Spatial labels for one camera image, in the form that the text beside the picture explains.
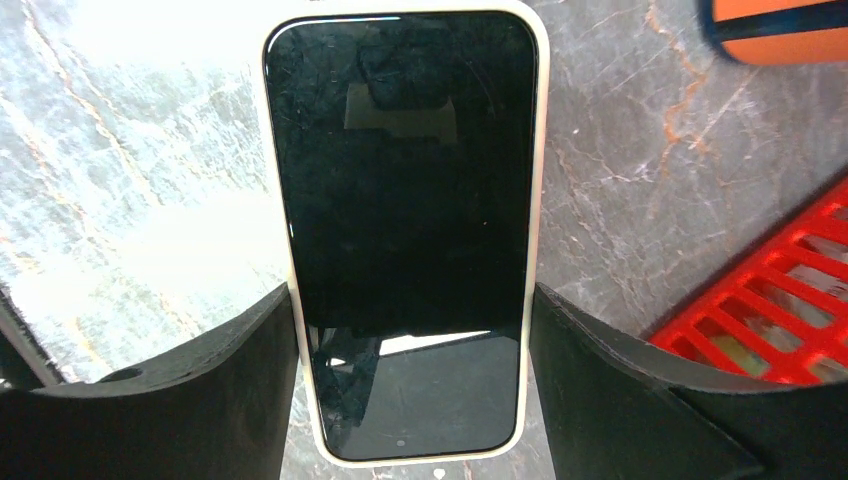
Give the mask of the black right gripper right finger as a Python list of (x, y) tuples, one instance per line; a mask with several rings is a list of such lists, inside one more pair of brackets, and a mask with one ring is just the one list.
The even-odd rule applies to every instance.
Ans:
[(843, 479), (847, 386), (792, 386), (667, 353), (544, 284), (530, 356), (560, 479)]

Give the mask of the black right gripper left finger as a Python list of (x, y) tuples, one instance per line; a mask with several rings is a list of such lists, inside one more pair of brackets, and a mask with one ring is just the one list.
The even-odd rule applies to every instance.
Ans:
[(95, 383), (1, 392), (5, 479), (276, 479), (293, 397), (292, 299)]

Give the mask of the phone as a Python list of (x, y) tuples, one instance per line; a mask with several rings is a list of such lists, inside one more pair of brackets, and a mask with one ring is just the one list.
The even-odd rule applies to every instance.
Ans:
[(524, 427), (550, 74), (521, 1), (299, 1), (258, 101), (313, 436), (349, 467)]

